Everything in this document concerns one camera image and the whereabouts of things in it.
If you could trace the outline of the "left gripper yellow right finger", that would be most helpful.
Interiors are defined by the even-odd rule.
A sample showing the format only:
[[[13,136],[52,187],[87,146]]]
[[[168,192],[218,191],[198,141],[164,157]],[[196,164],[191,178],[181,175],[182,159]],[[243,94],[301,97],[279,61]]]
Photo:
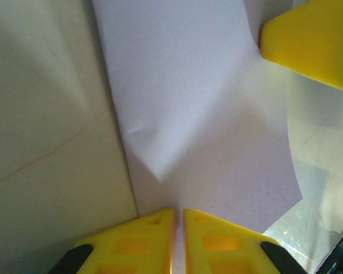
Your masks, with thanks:
[[[183,218],[186,274],[303,274],[270,237],[196,209]]]

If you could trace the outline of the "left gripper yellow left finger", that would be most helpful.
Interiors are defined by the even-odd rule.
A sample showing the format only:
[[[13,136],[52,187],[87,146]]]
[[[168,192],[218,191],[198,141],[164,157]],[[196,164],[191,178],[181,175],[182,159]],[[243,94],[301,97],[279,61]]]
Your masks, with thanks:
[[[176,213],[165,208],[80,240],[50,274],[172,274]]]

